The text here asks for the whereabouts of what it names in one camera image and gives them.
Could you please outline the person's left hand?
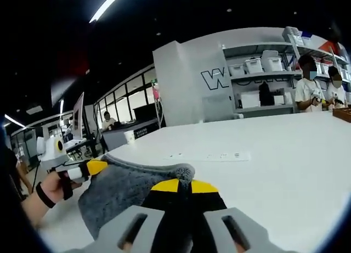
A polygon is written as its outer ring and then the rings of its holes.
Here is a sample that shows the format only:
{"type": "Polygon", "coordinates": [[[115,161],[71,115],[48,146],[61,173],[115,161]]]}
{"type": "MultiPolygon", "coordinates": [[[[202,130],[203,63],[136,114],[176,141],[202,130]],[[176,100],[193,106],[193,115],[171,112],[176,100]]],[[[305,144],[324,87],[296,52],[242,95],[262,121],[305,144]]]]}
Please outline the person's left hand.
{"type": "Polygon", "coordinates": [[[40,198],[44,198],[43,201],[49,201],[49,208],[52,208],[62,200],[66,200],[74,189],[82,185],[81,183],[70,181],[67,176],[68,174],[65,172],[60,175],[59,173],[52,171],[37,185],[37,194],[40,194],[40,198]]]}

